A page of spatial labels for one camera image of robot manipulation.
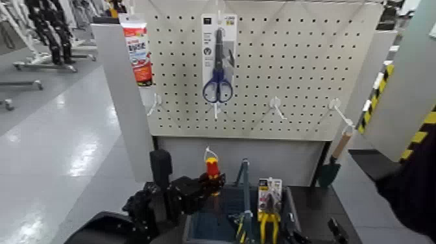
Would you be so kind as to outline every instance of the yellow pliers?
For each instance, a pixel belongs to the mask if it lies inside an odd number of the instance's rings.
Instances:
[[[272,244],[277,244],[277,237],[278,237],[278,223],[280,222],[280,216],[275,211],[274,207],[274,200],[272,198],[273,196],[268,195],[267,199],[267,207],[265,208],[264,212],[258,213],[258,219],[260,220],[260,243],[265,244],[266,239],[266,231],[265,231],[265,225],[267,222],[273,223],[273,230],[272,230]]]

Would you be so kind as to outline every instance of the blue scissors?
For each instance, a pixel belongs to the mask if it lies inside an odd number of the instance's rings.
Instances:
[[[203,87],[203,97],[209,103],[225,103],[233,96],[232,84],[226,79],[223,67],[224,47],[223,31],[217,30],[215,44],[215,66],[213,67],[212,79]]]

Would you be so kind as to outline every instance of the yellow and black striped tape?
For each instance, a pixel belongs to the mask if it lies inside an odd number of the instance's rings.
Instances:
[[[394,66],[392,64],[386,66],[385,73],[383,74],[383,78],[381,79],[380,83],[373,87],[369,100],[367,101],[367,103],[369,103],[370,105],[366,110],[362,112],[359,123],[357,124],[357,130],[361,134],[365,132],[365,128],[371,120],[371,115],[376,109],[378,101],[380,100],[380,95],[384,92],[387,81],[389,80],[389,77],[392,76],[393,72]]]
[[[404,163],[414,151],[418,149],[418,146],[425,142],[428,134],[432,129],[436,126],[436,106],[433,110],[426,116],[421,128],[419,131],[413,136],[411,143],[407,147],[407,149],[401,155],[400,163]]]

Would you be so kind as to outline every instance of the pegboard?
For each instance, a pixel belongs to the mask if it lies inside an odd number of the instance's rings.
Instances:
[[[155,136],[332,140],[382,13],[379,3],[226,1],[238,15],[234,97],[213,107],[202,96],[201,14],[215,1],[140,1],[162,105]],[[269,101],[281,99],[282,120]]]

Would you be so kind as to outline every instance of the pegboard hook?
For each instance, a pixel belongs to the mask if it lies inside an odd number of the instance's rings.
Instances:
[[[156,107],[160,105],[162,105],[162,97],[159,96],[157,93],[155,93],[153,105],[151,106],[149,112],[147,113],[147,116],[150,116],[156,110]]]
[[[270,109],[275,109],[277,114],[280,116],[280,118],[282,119],[287,119],[287,117],[285,117],[282,113],[282,111],[280,111],[280,109],[278,107],[280,107],[280,105],[282,104],[280,98],[278,98],[277,96],[274,97],[273,99],[271,99],[271,101],[269,101],[269,108]]]
[[[341,116],[342,120],[349,126],[349,127],[354,127],[353,126],[353,121],[351,119],[348,119],[344,116],[344,114],[342,113],[342,111],[339,110],[339,107],[341,106],[341,100],[339,100],[339,98],[335,98],[333,100],[330,101],[330,103],[328,104],[328,109],[329,110],[336,110],[336,112]]]

